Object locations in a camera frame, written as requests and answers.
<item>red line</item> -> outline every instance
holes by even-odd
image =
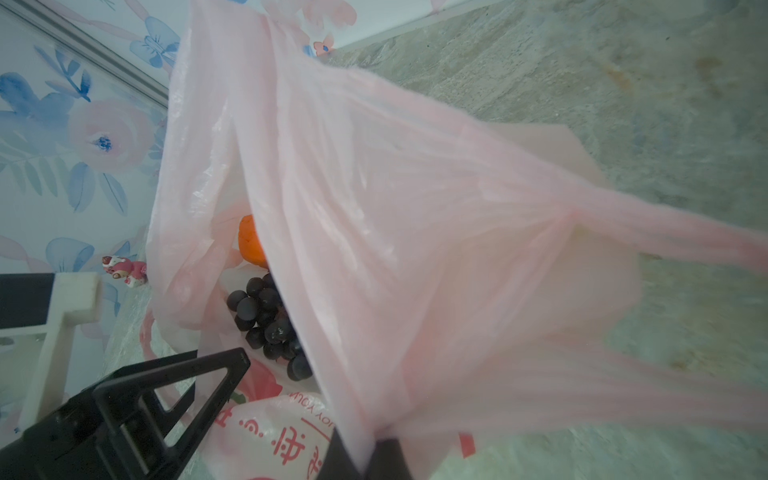
[[[462,456],[467,458],[477,452],[475,448],[475,437],[468,433],[459,433],[458,441],[462,445]]]
[[[307,419],[305,419],[305,418],[301,418],[301,421],[302,421],[302,422],[304,422],[304,423],[306,423],[307,425],[309,425],[309,426],[310,426],[310,427],[312,427],[313,429],[317,430],[317,432],[318,432],[320,435],[324,436],[324,437],[326,438],[326,440],[328,440],[329,442],[331,441],[331,439],[329,439],[329,438],[328,438],[328,435],[326,435],[325,433],[322,433],[322,432],[320,431],[320,429],[318,429],[317,427],[315,427],[314,425],[312,425],[312,422],[310,422],[309,420],[307,420]]]

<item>black panel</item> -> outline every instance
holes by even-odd
[[[0,328],[45,325],[54,273],[0,275]]]

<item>stone surface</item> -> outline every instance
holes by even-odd
[[[768,2],[517,0],[371,45],[358,66],[484,121],[562,123],[617,189],[768,230]],[[608,345],[768,388],[768,280],[645,256]],[[768,435],[588,426],[449,458],[433,480],[768,478]]]

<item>brown stain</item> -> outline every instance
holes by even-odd
[[[610,65],[604,67],[603,71],[623,92],[632,92],[632,82],[624,72],[616,70]]]
[[[715,85],[713,70],[722,66],[723,62],[718,57],[699,57],[694,64],[696,73],[701,81],[707,86],[707,91],[713,98],[720,98],[723,92]]]

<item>blue flower center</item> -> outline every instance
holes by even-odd
[[[102,151],[112,150],[112,140],[109,137],[101,136],[94,142],[94,145],[99,147]]]

